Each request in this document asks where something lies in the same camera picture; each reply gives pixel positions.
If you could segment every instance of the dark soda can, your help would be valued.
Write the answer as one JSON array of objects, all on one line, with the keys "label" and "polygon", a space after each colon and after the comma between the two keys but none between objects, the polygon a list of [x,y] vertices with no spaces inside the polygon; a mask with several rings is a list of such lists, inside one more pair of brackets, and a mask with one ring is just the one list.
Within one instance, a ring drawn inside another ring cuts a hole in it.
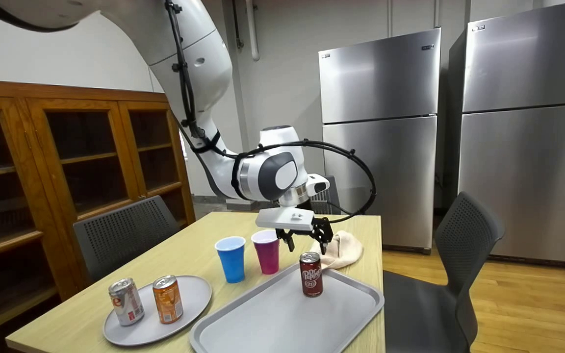
[{"label": "dark soda can", "polygon": [[315,298],[323,292],[319,253],[299,255],[299,279],[303,296]]}]

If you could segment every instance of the blue plastic cup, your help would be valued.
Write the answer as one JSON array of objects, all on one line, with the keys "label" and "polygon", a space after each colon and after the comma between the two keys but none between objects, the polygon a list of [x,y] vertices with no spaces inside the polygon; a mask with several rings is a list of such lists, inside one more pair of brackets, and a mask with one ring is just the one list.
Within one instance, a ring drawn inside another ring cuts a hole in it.
[{"label": "blue plastic cup", "polygon": [[239,235],[223,237],[215,241],[215,251],[223,267],[225,282],[241,282],[245,279],[245,265],[243,265],[245,239]]}]

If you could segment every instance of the white plate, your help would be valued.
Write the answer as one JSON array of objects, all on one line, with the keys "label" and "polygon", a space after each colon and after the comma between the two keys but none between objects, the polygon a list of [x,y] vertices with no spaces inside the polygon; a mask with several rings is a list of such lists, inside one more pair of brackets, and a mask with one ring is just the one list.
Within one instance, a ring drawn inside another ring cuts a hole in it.
[{"label": "white plate", "polygon": [[207,306],[211,298],[211,290],[207,282],[203,282],[197,277],[186,277],[180,275],[178,286],[180,286],[180,298],[182,298],[182,318],[172,324],[160,324],[156,314],[156,304],[152,300],[150,284],[139,288],[141,304],[144,310],[144,316],[141,322],[121,328],[115,312],[111,310],[103,322],[103,337],[113,345],[146,345],[152,341],[160,341],[182,328],[186,328],[190,322],[194,322]]}]

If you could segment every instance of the pink cup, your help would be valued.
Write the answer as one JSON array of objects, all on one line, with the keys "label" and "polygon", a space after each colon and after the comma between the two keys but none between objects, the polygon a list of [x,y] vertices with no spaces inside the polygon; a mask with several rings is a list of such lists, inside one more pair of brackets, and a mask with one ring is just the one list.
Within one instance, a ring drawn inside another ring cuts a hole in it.
[{"label": "pink cup", "polygon": [[274,230],[260,230],[250,235],[250,241],[256,249],[260,273],[272,275],[278,273],[278,237]]}]

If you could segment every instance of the refrigerator door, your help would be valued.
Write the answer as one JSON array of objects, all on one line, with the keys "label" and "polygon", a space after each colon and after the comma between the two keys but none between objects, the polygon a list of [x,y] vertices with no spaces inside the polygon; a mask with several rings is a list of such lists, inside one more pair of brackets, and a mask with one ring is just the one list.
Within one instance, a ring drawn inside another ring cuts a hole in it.
[{"label": "refrigerator door", "polygon": [[565,261],[565,106],[462,116],[458,190],[503,222],[496,255]]},{"label": "refrigerator door", "polygon": [[[366,214],[382,216],[384,245],[431,249],[435,130],[435,116],[323,126],[325,141],[354,149],[372,171],[376,200]],[[366,200],[368,181],[347,159],[325,153],[325,175],[345,210]]]},{"label": "refrigerator door", "polygon": [[437,112],[439,30],[319,51],[321,120]]},{"label": "refrigerator door", "polygon": [[462,112],[565,104],[565,6],[470,22]]}]

